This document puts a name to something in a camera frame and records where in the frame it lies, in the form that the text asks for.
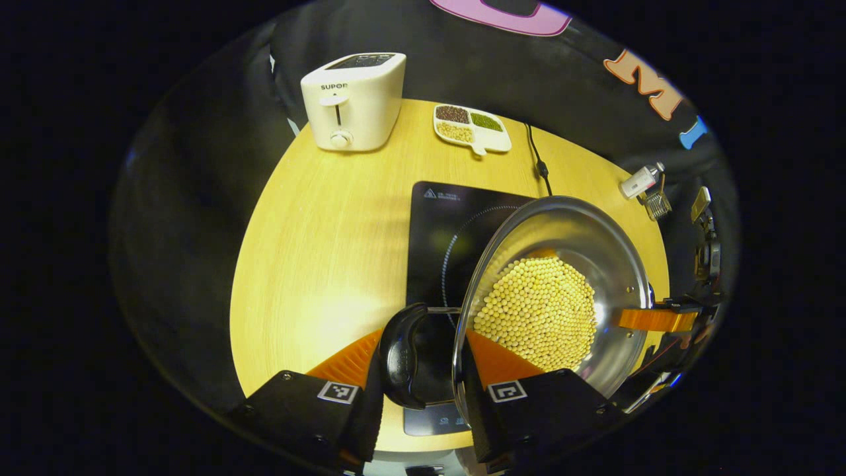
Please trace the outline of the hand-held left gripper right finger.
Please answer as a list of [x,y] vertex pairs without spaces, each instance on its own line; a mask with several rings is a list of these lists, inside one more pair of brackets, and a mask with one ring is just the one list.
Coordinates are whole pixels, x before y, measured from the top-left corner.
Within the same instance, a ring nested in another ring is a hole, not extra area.
[[616,430],[625,413],[572,370],[545,372],[476,331],[462,352],[463,394],[481,463],[541,463]]

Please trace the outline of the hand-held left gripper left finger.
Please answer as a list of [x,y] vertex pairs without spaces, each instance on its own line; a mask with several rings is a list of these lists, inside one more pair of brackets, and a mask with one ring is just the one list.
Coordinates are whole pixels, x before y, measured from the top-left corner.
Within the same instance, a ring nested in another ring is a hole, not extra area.
[[383,418],[382,334],[358,338],[305,374],[276,373],[230,410],[229,420],[330,472],[362,472],[373,461]]

